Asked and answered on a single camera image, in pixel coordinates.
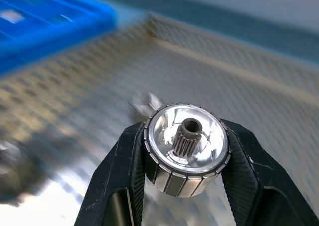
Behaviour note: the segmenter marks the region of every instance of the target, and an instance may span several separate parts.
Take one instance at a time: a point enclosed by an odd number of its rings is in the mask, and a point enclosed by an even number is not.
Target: blue plastic crate
[[[115,27],[93,0],[0,0],[0,74]]]

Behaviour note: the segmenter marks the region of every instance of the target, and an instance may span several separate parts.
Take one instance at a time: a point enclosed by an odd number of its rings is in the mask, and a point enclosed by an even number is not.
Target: perforated metal sheet
[[[90,177],[150,91],[251,129],[319,215],[319,72],[153,19],[40,62],[0,83],[0,126],[45,165],[47,180],[0,205],[1,225],[73,225]],[[146,185],[147,226],[235,225],[220,178],[178,199]]]

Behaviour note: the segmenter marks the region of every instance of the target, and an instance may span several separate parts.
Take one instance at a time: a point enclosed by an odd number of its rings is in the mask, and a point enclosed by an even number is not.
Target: metal hub
[[[158,109],[146,122],[147,177],[168,194],[201,193],[225,167],[227,130],[207,110],[189,104]]]

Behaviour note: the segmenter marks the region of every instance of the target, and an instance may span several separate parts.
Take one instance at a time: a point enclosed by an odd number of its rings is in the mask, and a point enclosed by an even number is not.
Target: metal tray
[[[129,100],[141,91],[252,130],[319,216],[319,72],[306,65],[150,17],[3,79],[0,128],[42,161],[45,177],[0,205],[0,224],[73,225],[95,168],[138,121]],[[193,198],[147,181],[145,191],[144,225],[235,225],[221,178]]]

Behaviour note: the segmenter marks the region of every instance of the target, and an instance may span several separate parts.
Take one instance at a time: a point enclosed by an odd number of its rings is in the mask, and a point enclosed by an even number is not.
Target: white wall
[[[319,33],[319,0],[194,0]]]

